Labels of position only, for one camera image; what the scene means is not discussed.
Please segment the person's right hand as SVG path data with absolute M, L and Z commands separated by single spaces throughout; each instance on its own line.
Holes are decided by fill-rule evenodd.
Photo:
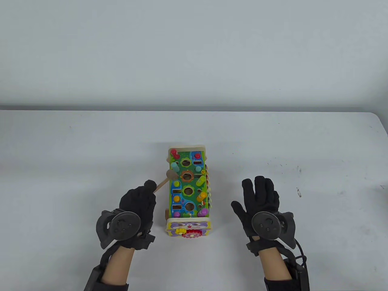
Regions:
M 232 201 L 231 207 L 240 219 L 244 232 L 249 240 L 259 240 L 258 234 L 252 227 L 252 218 L 258 212 L 277 212 L 279 209 L 279 195 L 274 190 L 273 181 L 263 176 L 256 176 L 254 181 L 247 178 L 242 181 L 244 205 Z

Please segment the person's left hand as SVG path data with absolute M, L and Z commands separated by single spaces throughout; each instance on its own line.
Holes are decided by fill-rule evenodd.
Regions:
M 153 180 L 147 180 L 143 186 L 130 189 L 120 200 L 119 208 L 126 212 L 133 212 L 140 218 L 138 236 L 144 236 L 151 230 L 156 196 L 154 191 L 157 184 Z

